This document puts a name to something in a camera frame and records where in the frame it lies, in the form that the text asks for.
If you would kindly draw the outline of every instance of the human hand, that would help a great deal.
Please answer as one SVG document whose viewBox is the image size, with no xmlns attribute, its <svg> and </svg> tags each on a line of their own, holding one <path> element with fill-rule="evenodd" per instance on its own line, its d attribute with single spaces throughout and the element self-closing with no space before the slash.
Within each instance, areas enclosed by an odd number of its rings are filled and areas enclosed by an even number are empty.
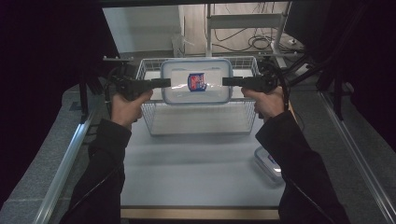
<svg viewBox="0 0 396 224">
<path fill-rule="evenodd" d="M 145 91 L 134 101 L 127 101 L 119 93 L 113 96 L 111 108 L 111 121 L 131 130 L 132 123 L 142 118 L 140 106 L 148 101 L 152 96 L 152 91 Z"/>
<path fill-rule="evenodd" d="M 256 101 L 254 104 L 254 111 L 256 113 L 261 112 L 264 116 L 264 121 L 267 121 L 269 118 L 275 117 L 285 111 L 283 104 L 283 91 L 281 87 L 277 87 L 267 94 L 246 88 L 242 88 L 241 91 L 245 97 L 250 97 Z"/>
</svg>

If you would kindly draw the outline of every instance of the lid with blue seal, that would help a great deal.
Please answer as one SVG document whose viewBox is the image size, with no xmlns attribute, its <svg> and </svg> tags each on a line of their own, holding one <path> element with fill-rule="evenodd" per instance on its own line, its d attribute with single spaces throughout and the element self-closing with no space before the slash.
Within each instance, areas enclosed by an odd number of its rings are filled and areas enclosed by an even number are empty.
<svg viewBox="0 0 396 224">
<path fill-rule="evenodd" d="M 231 89 L 222 86 L 222 78 L 232 76 L 231 63 L 221 58 L 166 61 L 161 78 L 171 78 L 171 87 L 163 89 L 163 100 L 169 105 L 226 104 Z"/>
</svg>

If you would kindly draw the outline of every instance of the plastic food container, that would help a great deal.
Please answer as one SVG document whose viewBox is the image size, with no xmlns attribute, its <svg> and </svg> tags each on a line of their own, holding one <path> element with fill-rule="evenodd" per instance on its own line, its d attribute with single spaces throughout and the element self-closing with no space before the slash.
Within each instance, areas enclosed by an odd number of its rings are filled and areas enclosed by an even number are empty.
<svg viewBox="0 0 396 224">
<path fill-rule="evenodd" d="M 189 63 L 195 63 L 201 59 L 192 59 Z M 214 66 L 228 65 L 228 61 L 236 77 L 252 77 L 258 74 L 258 67 L 254 57 L 228 57 L 212 59 Z M 137 73 L 138 79 L 153 79 L 161 77 L 161 68 L 168 71 L 177 70 L 175 59 L 144 59 L 141 61 Z M 202 70 L 211 68 L 209 63 L 204 62 Z M 183 64 L 183 69 L 188 70 L 188 65 Z M 187 83 L 186 77 L 190 73 L 201 70 L 189 71 L 184 75 L 183 82 Z M 229 76 L 231 71 L 222 73 L 222 76 Z M 151 100 L 142 105 L 143 117 L 148 125 L 151 135 L 169 134 L 249 134 L 253 121 L 256 118 L 254 112 L 254 101 L 245 98 L 240 87 L 224 87 L 221 92 L 225 95 L 204 94 L 203 99 L 191 99 L 190 90 L 185 89 L 185 95 L 177 98 L 172 95 L 170 88 L 154 89 Z"/>
<path fill-rule="evenodd" d="M 230 61 L 220 58 L 175 59 L 161 65 L 161 77 L 171 78 L 163 89 L 168 105 L 226 104 L 231 89 L 222 86 L 223 77 L 232 77 Z"/>
<path fill-rule="evenodd" d="M 258 147 L 254 151 L 254 157 L 260 168 L 275 182 L 283 181 L 280 166 L 272 158 L 267 150 L 263 147 Z"/>
</svg>

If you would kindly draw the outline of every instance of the black jacket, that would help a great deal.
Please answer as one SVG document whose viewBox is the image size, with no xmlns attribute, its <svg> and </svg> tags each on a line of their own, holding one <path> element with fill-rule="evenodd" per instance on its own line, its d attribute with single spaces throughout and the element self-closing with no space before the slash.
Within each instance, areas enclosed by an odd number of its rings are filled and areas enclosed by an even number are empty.
<svg viewBox="0 0 396 224">
<path fill-rule="evenodd" d="M 65 223 L 120 223 L 120 193 L 125 180 L 122 162 L 130 136 L 131 132 L 120 125 L 101 121 L 97 137 L 90 144 L 90 163 L 75 186 L 69 211 L 64 215 Z M 349 223 L 321 157 L 306 143 L 290 112 L 265 122 L 256 138 L 284 175 L 286 187 L 279 205 L 282 223 L 330 223 L 294 185 L 334 223 Z M 111 175 L 103 185 L 81 200 L 108 174 Z"/>
</svg>

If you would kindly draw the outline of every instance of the wire basket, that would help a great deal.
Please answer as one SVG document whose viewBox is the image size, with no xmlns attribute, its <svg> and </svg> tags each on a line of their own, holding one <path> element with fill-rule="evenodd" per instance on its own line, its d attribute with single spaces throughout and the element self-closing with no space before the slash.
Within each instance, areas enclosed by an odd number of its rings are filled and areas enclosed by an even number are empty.
<svg viewBox="0 0 396 224">
<path fill-rule="evenodd" d="M 259 73 L 254 57 L 227 57 L 235 77 Z M 161 77 L 161 64 L 171 59 L 144 59 L 137 79 Z M 151 135 L 250 133 L 256 117 L 254 101 L 244 98 L 240 87 L 233 87 L 229 103 L 223 105 L 167 105 L 161 89 L 142 105 L 143 116 Z"/>
</svg>

